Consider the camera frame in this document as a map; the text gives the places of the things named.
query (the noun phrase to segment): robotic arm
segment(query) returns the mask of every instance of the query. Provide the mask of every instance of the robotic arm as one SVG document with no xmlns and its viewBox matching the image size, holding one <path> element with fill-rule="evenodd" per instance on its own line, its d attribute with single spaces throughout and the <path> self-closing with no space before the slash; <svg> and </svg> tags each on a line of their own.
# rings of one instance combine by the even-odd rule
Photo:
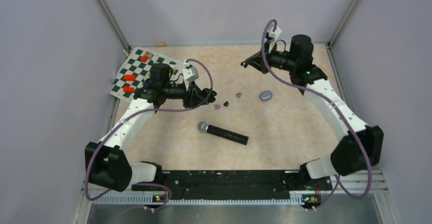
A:
<svg viewBox="0 0 432 224">
<path fill-rule="evenodd" d="M 328 103 L 316 94 L 299 89 L 305 97 L 315 104 L 332 127 L 339 141 L 338 146 L 330 155 L 306 162 L 300 166 L 302 180 L 308 182 L 311 179 L 336 174 L 346 176 L 366 169 L 366 161 L 358 144 L 334 107 L 338 107 L 344 117 L 348 119 L 349 124 L 360 138 L 371 165 L 378 164 L 383 143 L 383 131 L 378 126 L 370 127 L 355 115 L 334 91 L 324 72 L 312 64 L 313 44 L 310 37 L 295 35 L 291 39 L 289 51 L 277 51 L 276 43 L 281 33 L 279 27 L 267 31 L 264 51 L 269 66 L 288 71 L 293 84 L 315 90 L 333 101 Z M 261 51 L 243 61 L 241 65 L 245 68 L 250 65 L 263 74 L 268 73 Z"/>
<path fill-rule="evenodd" d="M 112 134 L 93 161 L 89 176 L 90 183 L 121 192 L 130 184 L 152 182 L 157 177 L 157 172 L 160 172 L 158 169 L 161 169 L 160 165 L 152 162 L 130 165 L 125 156 L 136 135 L 153 112 L 141 113 L 130 120 L 126 118 L 144 109 L 159 108 L 167 99 L 181 99 L 185 108 L 193 108 L 199 104 L 209 104 L 215 101 L 216 92 L 210 89 L 201 90 L 195 84 L 195 80 L 199 78 L 195 67 L 184 62 L 182 75 L 183 83 L 178 84 L 170 81 L 172 69 L 169 65 L 155 64 L 151 67 L 150 78 L 144 82 L 142 88 L 135 91 L 134 100 L 112 129 L 113 131 L 114 128 L 120 126 L 118 130 L 114 134 L 110 131 L 101 138 L 100 142 Z M 86 168 L 97 147 L 97 143 L 87 144 Z"/>
</svg>

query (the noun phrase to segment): white wall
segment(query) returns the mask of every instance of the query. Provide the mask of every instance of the white wall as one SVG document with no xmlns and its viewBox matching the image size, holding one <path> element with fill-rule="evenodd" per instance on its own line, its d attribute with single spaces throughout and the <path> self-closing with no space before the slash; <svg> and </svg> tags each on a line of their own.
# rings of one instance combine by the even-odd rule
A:
<svg viewBox="0 0 432 224">
<path fill-rule="evenodd" d="M 71 223 L 122 47 L 95 0 L 0 0 L 0 223 Z"/>
<path fill-rule="evenodd" d="M 106 0 L 130 45 L 259 43 L 272 18 L 283 38 L 327 42 L 351 0 Z"/>
<path fill-rule="evenodd" d="M 432 0 L 362 0 L 335 46 L 356 112 L 384 131 L 380 167 L 402 223 L 430 223 Z"/>
</svg>

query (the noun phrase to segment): checkered board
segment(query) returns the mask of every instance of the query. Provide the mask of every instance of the checkered board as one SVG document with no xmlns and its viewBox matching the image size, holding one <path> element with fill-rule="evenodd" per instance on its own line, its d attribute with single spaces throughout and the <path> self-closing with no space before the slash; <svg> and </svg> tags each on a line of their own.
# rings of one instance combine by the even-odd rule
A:
<svg viewBox="0 0 432 224">
<path fill-rule="evenodd" d="M 150 57 L 146 62 L 141 61 L 141 57 L 144 55 Z M 151 66 L 156 63 L 169 64 L 171 68 L 174 69 L 171 80 L 176 80 L 178 78 L 180 75 L 179 69 L 181 69 L 183 64 L 183 62 L 179 60 L 172 59 L 149 49 L 135 47 L 117 72 L 116 79 L 114 80 L 114 84 L 110 93 L 117 98 L 131 101 L 133 99 L 134 93 L 125 93 L 123 88 L 132 87 L 134 88 L 134 91 L 138 88 L 142 88 L 144 85 L 144 80 L 148 78 L 148 72 Z M 124 75 L 129 74 L 135 75 L 135 81 L 126 81 L 124 79 Z"/>
</svg>

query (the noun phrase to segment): wooden tabletop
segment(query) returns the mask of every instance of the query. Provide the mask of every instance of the wooden tabletop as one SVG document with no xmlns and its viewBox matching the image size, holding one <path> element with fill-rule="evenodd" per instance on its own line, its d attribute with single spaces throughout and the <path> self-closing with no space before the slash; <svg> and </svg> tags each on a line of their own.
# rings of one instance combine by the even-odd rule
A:
<svg viewBox="0 0 432 224">
<path fill-rule="evenodd" d="M 165 170 L 275 170 L 298 169 L 300 164 L 330 154 L 336 137 L 315 106 L 294 88 L 240 63 L 259 50 L 257 45 L 155 47 L 169 57 L 202 61 L 211 72 L 216 103 L 183 113 L 158 112 L 150 118 L 127 153 L 130 163 L 141 160 Z M 316 44 L 314 64 L 338 91 L 326 48 Z M 197 67 L 200 88 L 208 88 L 206 72 Z M 286 71 L 276 71 L 289 81 Z M 262 102 L 259 94 L 270 90 L 273 98 Z M 117 120 L 128 102 L 121 101 Z M 167 100 L 163 108 L 182 108 L 179 100 Z M 198 131 L 200 121 L 249 137 L 246 146 Z"/>
</svg>

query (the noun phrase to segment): microphone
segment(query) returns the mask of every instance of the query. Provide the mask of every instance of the microphone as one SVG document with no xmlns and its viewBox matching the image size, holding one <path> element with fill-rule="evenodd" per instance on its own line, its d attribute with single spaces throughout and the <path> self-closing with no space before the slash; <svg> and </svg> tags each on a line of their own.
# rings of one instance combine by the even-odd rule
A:
<svg viewBox="0 0 432 224">
<path fill-rule="evenodd" d="M 240 134 L 232 132 L 232 131 L 228 131 L 228 130 L 225 130 L 225 129 L 222 129 L 222 128 L 219 128 L 216 126 L 209 125 L 207 122 L 204 122 L 204 121 L 202 121 L 198 124 L 198 130 L 200 130 L 202 132 L 210 133 L 210 134 L 215 135 L 215 136 L 220 136 L 222 138 L 225 138 L 225 139 L 228 139 L 228 140 L 231 140 L 231 141 L 234 141 L 236 143 L 243 144 L 243 145 L 247 145 L 248 140 L 249 140 L 248 136 L 243 136 L 243 135 L 240 135 Z"/>
</svg>

